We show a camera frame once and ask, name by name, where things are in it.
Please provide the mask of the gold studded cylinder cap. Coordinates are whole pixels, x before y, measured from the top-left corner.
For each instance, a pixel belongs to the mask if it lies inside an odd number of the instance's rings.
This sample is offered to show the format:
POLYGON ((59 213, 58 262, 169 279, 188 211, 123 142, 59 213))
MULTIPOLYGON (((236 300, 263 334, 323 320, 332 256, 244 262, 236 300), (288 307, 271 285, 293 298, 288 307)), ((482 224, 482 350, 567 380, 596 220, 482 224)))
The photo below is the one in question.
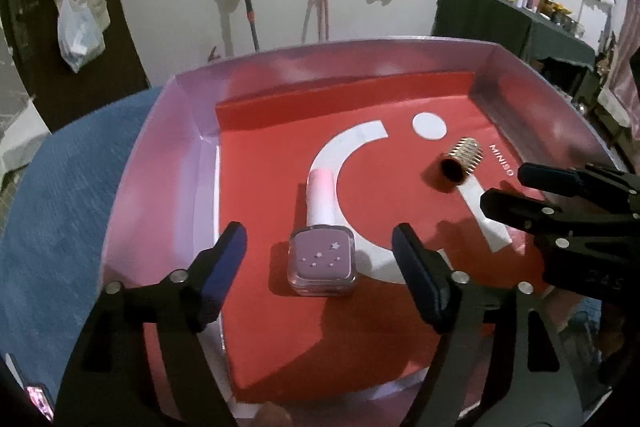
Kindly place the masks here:
POLYGON ((442 175, 454 184, 461 184, 474 173, 483 160, 483 149, 477 139, 466 136, 439 163, 442 175))

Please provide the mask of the purple nail polish bottle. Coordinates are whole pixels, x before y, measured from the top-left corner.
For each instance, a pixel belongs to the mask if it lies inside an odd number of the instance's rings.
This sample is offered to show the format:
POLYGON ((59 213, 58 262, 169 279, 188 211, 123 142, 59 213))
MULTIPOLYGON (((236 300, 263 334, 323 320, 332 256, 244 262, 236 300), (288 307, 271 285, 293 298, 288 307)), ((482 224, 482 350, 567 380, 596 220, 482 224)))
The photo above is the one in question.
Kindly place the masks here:
POLYGON ((333 171, 312 168, 305 196, 306 225, 288 241, 288 283, 301 296, 346 295, 358 280, 355 236, 337 222, 333 171))

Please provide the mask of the smartphone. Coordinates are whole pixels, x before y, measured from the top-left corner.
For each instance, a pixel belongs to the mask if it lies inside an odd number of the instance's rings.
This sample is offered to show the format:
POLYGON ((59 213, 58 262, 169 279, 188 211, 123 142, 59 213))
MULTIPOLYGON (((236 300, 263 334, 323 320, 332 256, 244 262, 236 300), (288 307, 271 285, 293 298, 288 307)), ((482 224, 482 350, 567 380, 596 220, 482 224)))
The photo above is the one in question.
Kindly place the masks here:
POLYGON ((44 384, 29 383, 11 353, 3 355, 3 362, 12 375, 13 380, 17 386, 22 389, 22 392, 29 399, 30 403, 52 423, 54 410, 50 393, 46 386, 44 384))

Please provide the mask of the red paper liner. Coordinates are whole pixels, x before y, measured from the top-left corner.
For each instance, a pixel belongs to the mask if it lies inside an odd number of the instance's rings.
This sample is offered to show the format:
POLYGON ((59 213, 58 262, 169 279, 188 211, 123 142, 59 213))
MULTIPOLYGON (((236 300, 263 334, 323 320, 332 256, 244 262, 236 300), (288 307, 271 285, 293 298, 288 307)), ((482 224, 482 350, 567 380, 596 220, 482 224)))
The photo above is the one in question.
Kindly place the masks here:
POLYGON ((248 236, 222 310, 236 399, 326 399, 430 364, 437 334, 390 250, 401 222, 476 283, 544 288, 533 242, 480 210, 488 188, 518 187, 518 158, 473 80, 405 74, 217 107, 221 221, 248 236))

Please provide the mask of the dark green clothed side table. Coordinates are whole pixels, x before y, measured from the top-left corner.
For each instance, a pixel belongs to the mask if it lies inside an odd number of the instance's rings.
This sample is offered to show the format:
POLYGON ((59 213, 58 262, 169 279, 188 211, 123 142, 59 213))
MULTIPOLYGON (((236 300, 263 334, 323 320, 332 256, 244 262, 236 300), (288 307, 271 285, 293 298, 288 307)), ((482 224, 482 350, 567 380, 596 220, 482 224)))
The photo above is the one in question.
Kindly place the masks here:
POLYGON ((596 61, 587 43, 504 0, 437 0, 432 35, 498 43, 524 62, 552 58, 591 70, 596 61))

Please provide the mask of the purple cardboard box tray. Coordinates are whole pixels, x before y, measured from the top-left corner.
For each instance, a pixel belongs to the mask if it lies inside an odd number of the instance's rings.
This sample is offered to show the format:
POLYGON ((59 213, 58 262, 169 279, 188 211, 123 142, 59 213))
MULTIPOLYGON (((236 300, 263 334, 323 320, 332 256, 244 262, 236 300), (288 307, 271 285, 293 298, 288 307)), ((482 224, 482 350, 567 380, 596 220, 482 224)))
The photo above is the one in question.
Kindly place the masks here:
POLYGON ((240 272, 196 342, 224 399, 245 410, 390 391, 425 372, 438 340, 393 257, 398 223, 477 283, 548 291, 533 242, 480 210, 488 188, 520 188, 526 161, 614 159, 496 44, 363 40, 219 61, 170 80, 146 118, 103 278, 156 283, 240 222, 240 272))

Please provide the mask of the white plastic bag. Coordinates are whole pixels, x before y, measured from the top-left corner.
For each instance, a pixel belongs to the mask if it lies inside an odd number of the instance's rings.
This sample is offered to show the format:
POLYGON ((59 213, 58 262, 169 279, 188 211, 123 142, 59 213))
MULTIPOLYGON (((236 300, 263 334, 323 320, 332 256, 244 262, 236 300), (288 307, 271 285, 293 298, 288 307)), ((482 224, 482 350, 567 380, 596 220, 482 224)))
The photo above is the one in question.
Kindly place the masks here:
POLYGON ((103 32, 87 3, 62 0, 58 46, 62 59, 75 74, 104 52, 103 32))

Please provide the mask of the pink hanger on wall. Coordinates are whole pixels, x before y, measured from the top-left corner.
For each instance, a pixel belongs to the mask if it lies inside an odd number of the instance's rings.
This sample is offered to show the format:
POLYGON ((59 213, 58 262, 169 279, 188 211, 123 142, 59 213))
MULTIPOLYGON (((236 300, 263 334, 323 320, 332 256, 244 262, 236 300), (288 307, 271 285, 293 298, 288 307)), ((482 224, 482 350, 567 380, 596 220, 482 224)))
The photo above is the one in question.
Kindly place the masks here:
POLYGON ((312 11, 316 12, 318 41, 327 42, 330 38, 329 0, 307 0, 303 21, 302 43, 307 41, 312 11))

